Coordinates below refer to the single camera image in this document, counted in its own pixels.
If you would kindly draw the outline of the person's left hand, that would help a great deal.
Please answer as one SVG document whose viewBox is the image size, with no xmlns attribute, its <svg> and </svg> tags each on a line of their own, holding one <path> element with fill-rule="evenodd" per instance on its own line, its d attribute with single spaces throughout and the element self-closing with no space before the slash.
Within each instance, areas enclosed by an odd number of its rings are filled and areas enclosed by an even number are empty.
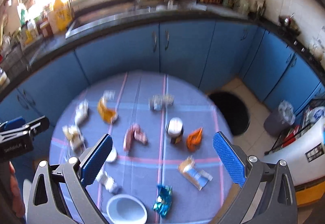
<svg viewBox="0 0 325 224">
<path fill-rule="evenodd" d="M 13 164 L 9 161 L 9 170 L 10 170 L 10 187 L 12 192 L 12 209 L 15 215 L 18 218 L 23 218 L 25 215 L 25 205 L 20 194 L 20 189 L 18 185 L 18 181 L 15 176 L 15 169 Z"/>
</svg>

